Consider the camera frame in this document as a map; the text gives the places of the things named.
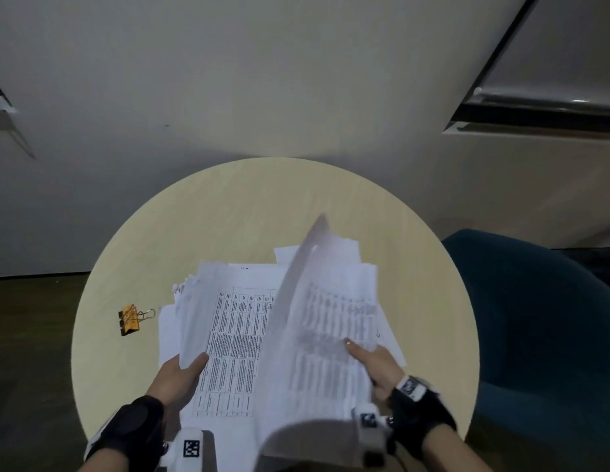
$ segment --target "person's right hand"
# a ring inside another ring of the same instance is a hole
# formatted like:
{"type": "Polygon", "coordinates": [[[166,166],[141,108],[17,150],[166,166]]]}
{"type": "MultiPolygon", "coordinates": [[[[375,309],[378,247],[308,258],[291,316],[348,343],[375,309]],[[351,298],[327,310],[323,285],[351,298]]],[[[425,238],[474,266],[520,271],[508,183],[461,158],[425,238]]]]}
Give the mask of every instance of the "person's right hand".
{"type": "Polygon", "coordinates": [[[344,345],[348,353],[366,367],[366,372],[375,383],[375,397],[386,401],[405,373],[394,360],[394,357],[383,346],[377,346],[370,352],[348,338],[344,338],[344,345]]]}

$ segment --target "round table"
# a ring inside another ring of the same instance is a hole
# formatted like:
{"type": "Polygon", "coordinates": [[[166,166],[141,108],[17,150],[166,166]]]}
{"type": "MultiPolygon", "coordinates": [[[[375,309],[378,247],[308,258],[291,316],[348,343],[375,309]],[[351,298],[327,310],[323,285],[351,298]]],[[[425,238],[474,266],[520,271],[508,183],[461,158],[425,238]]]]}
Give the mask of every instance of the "round table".
{"type": "Polygon", "coordinates": [[[322,212],[379,268],[379,302],[405,370],[441,392],[464,437],[479,381],[479,346],[466,289],[425,223],[386,190],[338,167],[254,158],[208,168],[139,208],[97,260],[80,299],[71,345],[75,402],[87,437],[145,393],[158,370],[158,320],[120,335],[117,312],[173,303],[200,260],[274,263],[322,212]]]}

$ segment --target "wall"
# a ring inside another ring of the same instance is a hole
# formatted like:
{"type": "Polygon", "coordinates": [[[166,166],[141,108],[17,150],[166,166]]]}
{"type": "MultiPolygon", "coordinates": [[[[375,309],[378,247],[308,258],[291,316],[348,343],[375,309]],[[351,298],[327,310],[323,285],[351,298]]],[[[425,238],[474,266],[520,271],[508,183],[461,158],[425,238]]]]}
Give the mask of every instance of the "wall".
{"type": "Polygon", "coordinates": [[[253,156],[364,175],[440,236],[595,236],[610,145],[441,135],[522,2],[0,0],[38,157],[0,134],[0,275],[89,270],[159,190],[253,156]]]}

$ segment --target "teal chair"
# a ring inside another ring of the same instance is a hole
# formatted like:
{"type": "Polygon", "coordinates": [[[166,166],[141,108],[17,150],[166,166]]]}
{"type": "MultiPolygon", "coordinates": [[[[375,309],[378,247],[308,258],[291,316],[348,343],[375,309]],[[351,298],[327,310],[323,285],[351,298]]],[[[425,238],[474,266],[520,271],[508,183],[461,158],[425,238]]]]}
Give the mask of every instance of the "teal chair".
{"type": "Polygon", "coordinates": [[[475,230],[443,241],[473,305],[475,412],[562,451],[610,454],[610,288],[559,252],[475,230]]]}

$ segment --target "gold binder clip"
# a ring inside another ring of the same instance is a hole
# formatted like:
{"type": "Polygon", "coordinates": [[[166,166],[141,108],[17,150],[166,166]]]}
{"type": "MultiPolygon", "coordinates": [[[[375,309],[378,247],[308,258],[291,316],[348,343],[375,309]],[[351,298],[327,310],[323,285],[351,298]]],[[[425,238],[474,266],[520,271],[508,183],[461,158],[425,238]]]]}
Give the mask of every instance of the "gold binder clip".
{"type": "Polygon", "coordinates": [[[151,308],[145,313],[143,311],[137,311],[137,307],[134,305],[125,306],[119,312],[119,329],[121,336],[129,335],[135,331],[139,331],[139,323],[143,320],[148,320],[156,316],[156,310],[151,308]],[[148,313],[152,312],[153,315],[148,317],[148,313]]]}

